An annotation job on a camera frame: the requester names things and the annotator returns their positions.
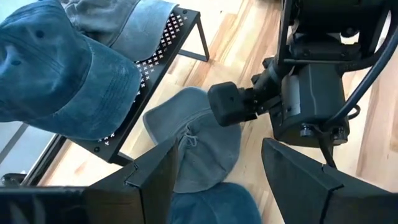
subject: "metal leg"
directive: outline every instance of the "metal leg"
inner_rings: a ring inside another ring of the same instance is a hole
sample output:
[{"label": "metal leg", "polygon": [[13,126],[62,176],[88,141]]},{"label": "metal leg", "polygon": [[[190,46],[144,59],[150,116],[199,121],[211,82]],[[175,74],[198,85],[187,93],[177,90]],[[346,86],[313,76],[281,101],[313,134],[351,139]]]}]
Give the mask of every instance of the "metal leg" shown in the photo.
[{"label": "metal leg", "polygon": [[198,26],[200,40],[201,40],[201,44],[203,46],[203,50],[205,51],[205,55],[196,54],[196,53],[189,52],[189,51],[186,51],[186,50],[180,50],[179,54],[187,56],[187,57],[190,57],[190,58],[194,58],[194,59],[197,59],[197,60],[201,60],[201,61],[204,61],[204,62],[208,62],[209,58],[210,58],[210,54],[209,54],[209,49],[208,49],[207,43],[206,43],[205,33],[203,31],[203,27],[201,26],[200,17],[197,20],[196,25]]},{"label": "metal leg", "polygon": [[122,152],[118,152],[118,154],[113,158],[111,163],[124,167],[127,164],[131,163],[132,161],[134,161],[133,158],[123,154]]}]

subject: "baseball cap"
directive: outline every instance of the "baseball cap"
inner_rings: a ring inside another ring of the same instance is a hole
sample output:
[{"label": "baseball cap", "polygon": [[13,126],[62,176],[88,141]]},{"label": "baseball cap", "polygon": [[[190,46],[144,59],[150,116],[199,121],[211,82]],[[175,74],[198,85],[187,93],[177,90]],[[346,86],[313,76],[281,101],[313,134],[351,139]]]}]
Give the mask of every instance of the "baseball cap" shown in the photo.
[{"label": "baseball cap", "polygon": [[75,31],[57,0],[0,24],[0,122],[100,139],[120,127],[140,80],[130,60]]},{"label": "baseball cap", "polygon": [[176,193],[207,190],[222,182],[239,157],[241,127],[217,123],[207,92],[187,87],[143,115],[155,144],[176,137],[178,175]]},{"label": "baseball cap", "polygon": [[221,183],[192,194],[174,194],[168,224],[261,224],[251,194],[242,186]]},{"label": "baseball cap", "polygon": [[70,0],[65,11],[75,29],[140,61],[156,51],[175,6],[160,0]]}]

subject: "wooden floor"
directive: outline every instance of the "wooden floor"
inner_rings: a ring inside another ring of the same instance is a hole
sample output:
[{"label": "wooden floor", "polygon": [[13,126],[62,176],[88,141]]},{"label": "wooden floor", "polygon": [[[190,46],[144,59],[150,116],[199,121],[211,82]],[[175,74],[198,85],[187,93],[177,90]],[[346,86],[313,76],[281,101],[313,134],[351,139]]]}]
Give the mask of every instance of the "wooden floor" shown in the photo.
[{"label": "wooden floor", "polygon": [[[207,90],[215,83],[227,81],[238,86],[250,86],[250,78],[263,69],[262,60],[276,52],[280,1],[176,1],[181,7],[201,12],[211,60],[205,63],[178,56],[146,110],[161,104],[185,86],[199,86]],[[201,53],[199,36],[195,32],[183,48]],[[398,55],[394,57],[393,60],[398,62]],[[353,92],[365,74],[366,71],[358,71],[344,76],[346,96]],[[350,121],[349,143],[335,149],[339,170],[391,191],[398,191],[397,84],[398,76],[391,63],[359,102],[362,111]],[[283,223],[260,157],[262,139],[272,137],[268,115],[244,123],[242,127],[241,155],[225,181],[239,183],[252,193],[263,223]],[[140,119],[122,152],[137,158],[153,146]],[[295,149],[323,161],[317,149]],[[69,142],[41,184],[89,185],[118,169],[118,166],[107,164]]]}]

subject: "denim cap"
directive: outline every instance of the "denim cap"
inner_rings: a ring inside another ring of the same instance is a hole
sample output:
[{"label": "denim cap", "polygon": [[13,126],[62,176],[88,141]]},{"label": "denim cap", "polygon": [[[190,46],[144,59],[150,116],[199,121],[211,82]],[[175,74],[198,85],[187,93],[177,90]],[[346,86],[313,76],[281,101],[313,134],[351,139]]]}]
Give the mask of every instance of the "denim cap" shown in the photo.
[{"label": "denim cap", "polygon": [[120,127],[140,80],[130,60],[75,31],[58,0],[0,24],[0,122],[100,139]]},{"label": "denim cap", "polygon": [[239,157],[241,128],[221,127],[210,109],[207,93],[187,87],[143,116],[151,139],[158,144],[176,136],[178,176],[174,192],[207,190],[222,182]]},{"label": "denim cap", "polygon": [[75,28],[132,61],[150,58],[176,4],[159,0],[69,0]]},{"label": "denim cap", "polygon": [[174,194],[167,224],[261,224],[251,194],[240,185],[221,183],[192,194]]}]

